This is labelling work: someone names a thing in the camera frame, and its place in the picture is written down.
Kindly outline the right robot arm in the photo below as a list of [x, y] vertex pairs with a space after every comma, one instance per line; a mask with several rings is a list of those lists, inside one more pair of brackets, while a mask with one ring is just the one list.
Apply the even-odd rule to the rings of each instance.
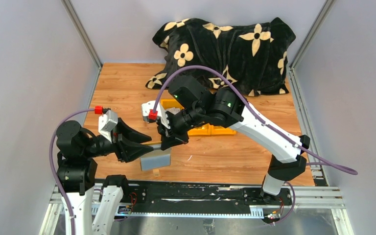
[[279, 128], [250, 104], [244, 104], [228, 87], [211, 93], [192, 76], [177, 76], [168, 86], [168, 92], [182, 105], [177, 114], [165, 111], [162, 115], [168, 122], [165, 127], [158, 121], [161, 135], [161, 150], [188, 143], [188, 131], [210, 124], [238, 131], [272, 154], [261, 196], [277, 196], [286, 181], [305, 171], [306, 159], [300, 146], [308, 148], [307, 135], [295, 136]]

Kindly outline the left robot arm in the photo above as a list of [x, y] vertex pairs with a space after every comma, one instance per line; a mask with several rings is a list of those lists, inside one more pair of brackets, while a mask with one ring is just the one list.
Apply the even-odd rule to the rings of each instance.
[[92, 218], [92, 199], [97, 163], [95, 157], [114, 153], [120, 162], [132, 162], [154, 149], [145, 142], [152, 138], [129, 127], [121, 118], [99, 118], [99, 135], [75, 120], [61, 123], [56, 130], [59, 190], [66, 214], [74, 225], [71, 234], [108, 235], [119, 202], [131, 196], [125, 175], [108, 176], [102, 187], [100, 211]]

